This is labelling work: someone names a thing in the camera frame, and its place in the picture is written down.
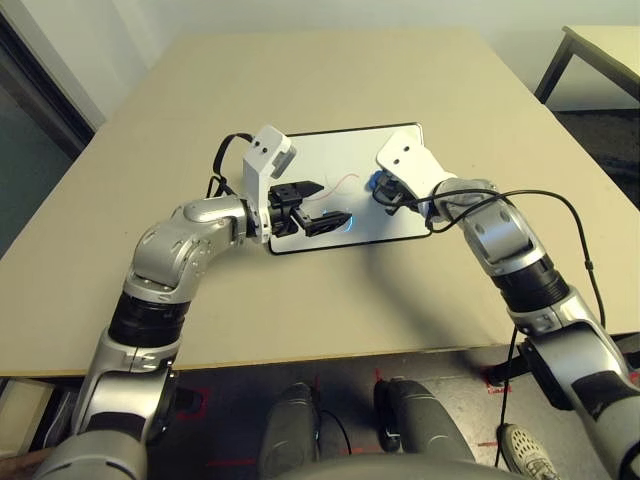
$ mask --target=red line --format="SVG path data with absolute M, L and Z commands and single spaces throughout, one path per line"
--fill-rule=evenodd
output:
M 241 467 L 244 465 L 255 465 L 255 458 L 236 458 L 229 460 L 212 460 L 207 462 L 207 467 Z
M 351 449 L 352 455 L 362 455 L 363 453 L 380 453 L 382 449 L 379 445 L 365 445 L 364 447 L 353 447 Z M 340 450 L 340 455 L 349 455 L 349 450 L 343 448 Z
M 356 175 L 355 173 L 347 173 L 344 177 L 338 180 L 338 183 L 336 183 L 336 186 L 333 187 L 331 190 L 329 190 L 327 193 L 316 198 L 309 198 L 305 200 L 305 202 L 315 202 L 316 200 L 322 200 L 324 198 L 327 198 L 329 195 L 331 195 L 333 192 L 335 192 L 338 189 L 338 187 L 342 184 L 342 182 L 344 182 L 349 177 L 360 178 L 360 175 Z

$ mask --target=whiteboard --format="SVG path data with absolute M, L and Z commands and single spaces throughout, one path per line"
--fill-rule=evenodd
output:
M 349 212 L 352 217 L 337 230 L 315 237 L 306 237 L 302 229 L 286 237 L 272 237 L 271 251 L 293 253 L 427 235 L 422 216 L 408 208 L 388 215 L 367 188 L 369 178 L 379 170 L 375 161 L 378 150 L 398 130 L 423 142 L 418 123 L 289 135 L 297 155 L 273 184 L 319 183 L 324 190 L 306 198 L 303 211 L 313 218 L 334 210 Z

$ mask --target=black connector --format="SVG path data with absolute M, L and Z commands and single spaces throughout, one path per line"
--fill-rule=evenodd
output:
M 162 347 L 180 338 L 191 302 L 147 302 L 122 293 L 109 326 L 109 336 L 133 347 Z
M 569 286 L 548 255 L 522 270 L 491 279 L 513 312 L 546 308 L 569 294 Z

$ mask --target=white bracket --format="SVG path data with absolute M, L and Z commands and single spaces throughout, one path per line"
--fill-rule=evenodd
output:
M 271 237 L 269 187 L 296 155 L 291 139 L 271 125 L 262 127 L 244 156 L 244 191 L 256 229 L 256 241 Z
M 416 198 L 431 195 L 440 182 L 456 177 L 442 168 L 429 149 L 402 131 L 394 133 L 384 144 L 376 155 L 376 162 Z M 418 209 L 426 217 L 429 205 L 423 202 Z

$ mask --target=blue object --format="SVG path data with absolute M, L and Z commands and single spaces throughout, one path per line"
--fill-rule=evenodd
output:
M 367 183 L 367 187 L 369 187 L 371 191 L 375 190 L 378 184 L 378 178 L 380 178 L 380 175 L 382 175 L 382 170 L 378 170 L 374 172 L 373 175 L 371 175 L 371 178 L 369 179 L 369 183 Z

